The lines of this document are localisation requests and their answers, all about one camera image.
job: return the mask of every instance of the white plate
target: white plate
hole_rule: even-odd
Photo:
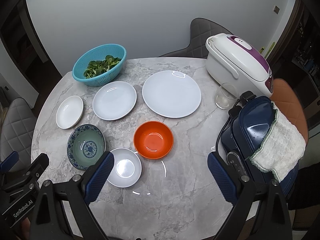
[[[113,121],[127,115],[137,101],[137,92],[132,85],[123,81],[106,84],[93,99],[93,111],[103,120]]]
[[[83,112],[81,97],[71,96],[59,106],[56,114],[56,123],[62,129],[68,129],[79,122]]]
[[[115,165],[108,177],[108,181],[116,187],[130,187],[141,175],[141,161],[139,157],[126,148],[111,151],[115,158]]]
[[[172,70],[150,76],[143,84],[142,96],[152,111],[169,118],[192,114],[201,102],[198,84],[188,75]]]

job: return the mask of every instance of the marble table top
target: marble table top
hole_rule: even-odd
[[[183,72],[197,82],[202,100],[193,114],[179,119],[165,118],[144,103],[143,83],[162,70]],[[125,147],[135,151],[133,134],[137,127],[146,121],[160,121],[172,130],[171,152],[159,160],[139,155],[142,174],[138,182],[128,188],[106,182],[89,207],[108,236],[127,240],[138,237],[194,240],[215,235],[232,205],[225,201],[213,179],[207,167],[207,156],[228,112],[215,105],[213,96],[219,85],[208,74],[205,59],[131,59],[114,81],[128,82],[137,91],[133,110],[116,121],[105,121],[94,114],[92,101],[100,87],[88,87],[75,81],[71,72],[53,89],[40,112],[32,140],[31,160],[46,153],[50,161],[39,179],[40,185],[46,179],[64,182],[83,173],[71,165],[66,152],[68,138],[76,127],[85,123],[97,126],[105,137],[107,150]],[[72,95],[82,98],[84,113],[73,128],[63,130],[56,124],[56,112],[63,100]],[[81,235],[68,202],[64,206],[73,232]]]

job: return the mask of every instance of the clear glass cup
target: clear glass cup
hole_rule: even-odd
[[[214,96],[214,101],[217,107],[221,109],[229,109],[235,104],[238,97],[239,94],[233,85],[223,83]]]

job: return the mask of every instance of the green ceramic bowl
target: green ceramic bowl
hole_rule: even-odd
[[[105,140],[102,132],[92,124],[83,124],[69,137],[67,155],[71,164],[85,171],[94,165],[105,152]]]

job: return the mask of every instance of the blue plastic basket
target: blue plastic basket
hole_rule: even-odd
[[[111,55],[113,57],[121,58],[121,61],[111,70],[103,73],[99,76],[93,78],[85,78],[84,71],[88,67],[88,64],[92,60],[105,60],[106,55]],[[84,53],[75,63],[72,69],[72,76],[75,80],[79,82],[84,82],[86,85],[102,86],[113,80],[119,73],[124,64],[125,58],[127,56],[127,51],[125,48],[118,44],[105,44],[90,49],[88,52]]]

